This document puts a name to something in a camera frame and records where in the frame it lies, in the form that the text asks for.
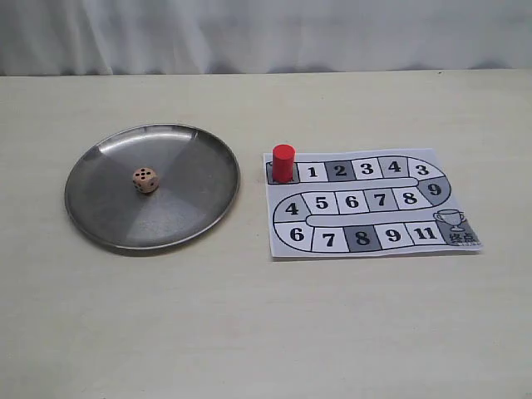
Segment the red cylinder game piece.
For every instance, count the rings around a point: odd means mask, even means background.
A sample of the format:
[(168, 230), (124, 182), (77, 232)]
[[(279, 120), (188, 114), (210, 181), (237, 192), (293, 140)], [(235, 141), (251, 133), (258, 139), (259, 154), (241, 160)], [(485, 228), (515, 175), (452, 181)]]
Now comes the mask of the red cylinder game piece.
[(273, 148), (272, 176), (277, 183), (288, 183), (293, 179), (295, 149), (288, 144), (276, 145)]

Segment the wooden die with black pips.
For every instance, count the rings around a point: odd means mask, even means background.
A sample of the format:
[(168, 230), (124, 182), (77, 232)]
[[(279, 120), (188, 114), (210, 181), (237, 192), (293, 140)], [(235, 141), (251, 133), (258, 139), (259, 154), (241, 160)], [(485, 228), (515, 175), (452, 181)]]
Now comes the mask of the wooden die with black pips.
[(158, 175), (148, 167), (141, 167), (134, 171), (132, 182), (142, 194), (150, 194), (159, 187)]

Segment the printed paper game board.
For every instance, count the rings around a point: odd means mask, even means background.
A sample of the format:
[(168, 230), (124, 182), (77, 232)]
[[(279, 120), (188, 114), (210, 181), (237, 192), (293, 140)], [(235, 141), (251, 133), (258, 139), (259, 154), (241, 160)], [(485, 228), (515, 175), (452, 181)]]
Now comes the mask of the printed paper game board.
[(288, 183), (264, 154), (276, 259), (479, 252), (433, 149), (299, 153)]

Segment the round stainless steel plate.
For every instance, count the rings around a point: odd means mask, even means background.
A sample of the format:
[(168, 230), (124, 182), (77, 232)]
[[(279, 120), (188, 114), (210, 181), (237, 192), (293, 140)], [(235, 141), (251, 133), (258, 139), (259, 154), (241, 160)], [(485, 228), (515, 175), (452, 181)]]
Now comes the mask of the round stainless steel plate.
[[(151, 168), (159, 187), (139, 192), (132, 175)], [(188, 243), (231, 209), (240, 186), (234, 152), (194, 126), (149, 124), (93, 145), (66, 180), (72, 223), (95, 244), (123, 254), (148, 254)]]

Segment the white backdrop curtain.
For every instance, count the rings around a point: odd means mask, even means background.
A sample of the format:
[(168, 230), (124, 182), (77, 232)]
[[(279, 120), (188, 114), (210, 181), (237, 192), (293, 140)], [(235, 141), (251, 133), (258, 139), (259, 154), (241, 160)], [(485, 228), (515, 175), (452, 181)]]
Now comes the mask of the white backdrop curtain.
[(4, 76), (517, 69), (528, 1), (4, 1)]

